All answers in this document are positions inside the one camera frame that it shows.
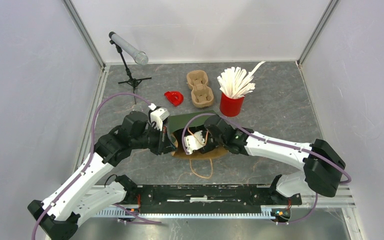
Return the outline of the brown paper bag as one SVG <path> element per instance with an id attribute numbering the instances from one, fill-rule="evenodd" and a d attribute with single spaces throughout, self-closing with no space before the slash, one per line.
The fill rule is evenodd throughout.
<path id="1" fill-rule="evenodd" d="M 197 131 L 203 131 L 203 134 L 205 136 L 206 144 L 204 147 L 202 147 L 199 150 L 194 151 L 192 154 L 188 155 L 186 154 L 185 150 L 186 147 L 184 146 L 184 137 L 188 135 L 192 135 Z M 189 161 L 189 168 L 191 172 L 196 175 L 197 177 L 200 177 L 202 179 L 210 179 L 213 176 L 214 173 L 214 167 L 213 167 L 213 160 L 223 157 L 227 153 L 229 153 L 228 150 L 226 150 L 223 146 L 218 145 L 217 142 L 209 135 L 209 132 L 206 130 L 196 130 L 192 131 L 189 128 L 185 131 L 185 135 L 183 136 L 183 133 L 181 130 L 177 130 L 175 133 L 172 134 L 172 136 L 175 138 L 174 145 L 176 146 L 176 151 L 172 152 L 171 155 L 174 158 L 179 159 L 185 159 Z M 210 168 L 211 172 L 209 176 L 203 176 L 199 175 L 193 168 L 193 161 L 198 160 L 209 160 L 210 162 Z"/>

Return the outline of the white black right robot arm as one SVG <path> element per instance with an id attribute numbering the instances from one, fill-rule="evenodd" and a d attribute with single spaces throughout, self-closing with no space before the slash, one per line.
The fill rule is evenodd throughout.
<path id="1" fill-rule="evenodd" d="M 269 137 L 249 128 L 234 128 L 219 115 L 210 116 L 204 127 L 232 154 L 264 157 L 298 170 L 272 182 L 268 196 L 273 203 L 282 204 L 295 194 L 336 196 L 346 164 L 327 141 L 292 142 Z"/>

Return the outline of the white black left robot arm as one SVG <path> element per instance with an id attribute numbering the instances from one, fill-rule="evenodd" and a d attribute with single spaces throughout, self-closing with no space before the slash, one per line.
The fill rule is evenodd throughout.
<path id="1" fill-rule="evenodd" d="M 85 194 L 122 160 L 130 157 L 132 150 L 150 150 L 155 155 L 172 152 L 165 127 L 169 115 L 163 107 L 147 114 L 132 111 L 120 125 L 99 137 L 84 162 L 54 193 L 28 205 L 27 209 L 36 220 L 34 229 L 41 228 L 52 240 L 69 240 L 86 220 L 104 208 L 121 201 L 133 203 L 137 190 L 119 182 L 88 197 Z"/>

